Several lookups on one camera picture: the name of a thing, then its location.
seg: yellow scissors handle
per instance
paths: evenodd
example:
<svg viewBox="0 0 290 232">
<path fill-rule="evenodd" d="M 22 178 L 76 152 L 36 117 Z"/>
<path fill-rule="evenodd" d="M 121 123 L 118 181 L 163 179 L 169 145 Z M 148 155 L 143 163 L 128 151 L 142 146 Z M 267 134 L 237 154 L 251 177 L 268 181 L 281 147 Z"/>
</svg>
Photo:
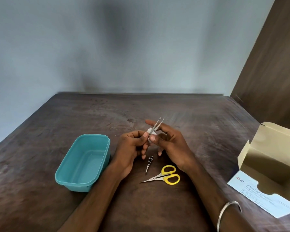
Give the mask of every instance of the yellow scissors handle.
<svg viewBox="0 0 290 232">
<path fill-rule="evenodd" d="M 165 172 L 164 169 L 167 168 L 167 167 L 171 167 L 173 168 L 172 171 L 168 171 L 168 172 Z M 169 184 L 169 185 L 175 185 L 179 182 L 179 180 L 181 179 L 180 176 L 178 174 L 173 174 L 174 172 L 176 171 L 176 168 L 173 166 L 173 165 L 166 165 L 162 168 L 161 170 L 161 173 L 162 175 L 165 175 L 165 174 L 171 174 L 171 175 L 168 175 L 166 177 L 163 178 L 163 180 L 165 181 L 165 183 Z M 173 178 L 173 177 L 178 177 L 178 180 L 176 182 L 169 182 L 169 178 Z"/>
</svg>

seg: yellow scissors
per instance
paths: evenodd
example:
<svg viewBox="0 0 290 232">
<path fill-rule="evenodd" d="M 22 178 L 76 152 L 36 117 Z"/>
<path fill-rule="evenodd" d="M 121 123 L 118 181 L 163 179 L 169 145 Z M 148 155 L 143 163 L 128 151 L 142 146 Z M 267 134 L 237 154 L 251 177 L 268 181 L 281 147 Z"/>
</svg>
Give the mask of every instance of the yellow scissors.
<svg viewBox="0 0 290 232">
<path fill-rule="evenodd" d="M 169 171 L 169 172 L 165 172 L 164 169 L 167 168 L 167 167 L 171 167 L 171 168 L 173 168 L 173 170 Z M 155 176 L 155 177 L 153 177 L 151 179 L 148 179 L 147 181 L 143 181 L 143 182 L 151 182 L 151 181 L 154 181 L 154 180 L 162 180 L 162 181 L 165 181 L 165 183 L 167 183 L 169 185 L 175 185 L 181 179 L 178 174 L 173 174 L 175 171 L 176 171 L 176 168 L 173 165 L 166 165 L 166 166 L 164 166 L 162 168 L 160 174 L 158 174 L 157 176 Z M 178 177 L 178 180 L 176 182 L 169 182 L 168 179 L 172 178 L 172 177 Z"/>
</svg>

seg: cardboard box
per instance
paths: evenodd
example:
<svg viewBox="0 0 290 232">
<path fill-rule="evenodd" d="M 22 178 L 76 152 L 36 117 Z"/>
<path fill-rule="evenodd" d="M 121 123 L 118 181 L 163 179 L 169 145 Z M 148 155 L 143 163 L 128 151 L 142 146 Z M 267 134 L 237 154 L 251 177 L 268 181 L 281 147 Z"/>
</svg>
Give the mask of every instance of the cardboard box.
<svg viewBox="0 0 290 232">
<path fill-rule="evenodd" d="M 228 185 L 275 218 L 290 214 L 290 129 L 262 123 L 237 160 Z"/>
</svg>

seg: person's right hand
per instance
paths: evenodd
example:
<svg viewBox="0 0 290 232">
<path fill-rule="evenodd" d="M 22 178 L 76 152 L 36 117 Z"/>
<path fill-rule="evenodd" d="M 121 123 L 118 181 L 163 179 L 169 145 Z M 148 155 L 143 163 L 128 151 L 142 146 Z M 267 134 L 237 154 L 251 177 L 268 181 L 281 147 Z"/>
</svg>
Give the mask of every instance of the person's right hand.
<svg viewBox="0 0 290 232">
<path fill-rule="evenodd" d="M 145 120 L 145 122 L 151 126 L 154 126 L 156 123 L 156 121 L 152 120 Z M 149 137 L 149 140 L 159 147 L 158 155 L 161 156 L 162 151 L 165 150 L 177 167 L 185 172 L 188 166 L 193 163 L 196 158 L 188 147 L 182 133 L 166 124 L 161 124 L 158 130 L 162 130 L 164 133 L 151 135 Z"/>
</svg>

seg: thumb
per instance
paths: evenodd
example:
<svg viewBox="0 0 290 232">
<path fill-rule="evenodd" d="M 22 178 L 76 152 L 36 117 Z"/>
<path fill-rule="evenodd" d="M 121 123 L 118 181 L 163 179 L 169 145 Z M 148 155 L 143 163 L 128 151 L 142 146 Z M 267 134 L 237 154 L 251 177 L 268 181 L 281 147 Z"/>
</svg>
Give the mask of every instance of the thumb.
<svg viewBox="0 0 290 232">
<path fill-rule="evenodd" d="M 148 132 L 145 132 L 143 134 L 143 136 L 141 136 L 140 138 L 134 138 L 133 144 L 134 146 L 138 147 L 138 146 L 142 146 L 145 144 L 145 142 L 148 139 Z"/>
<path fill-rule="evenodd" d="M 168 149 L 168 145 L 169 145 L 169 142 L 166 141 L 166 140 L 163 140 L 161 137 L 159 137 L 158 135 L 154 135 L 152 134 L 150 137 L 149 137 L 149 140 L 151 140 L 154 144 L 156 144 L 157 146 L 167 150 Z"/>
</svg>

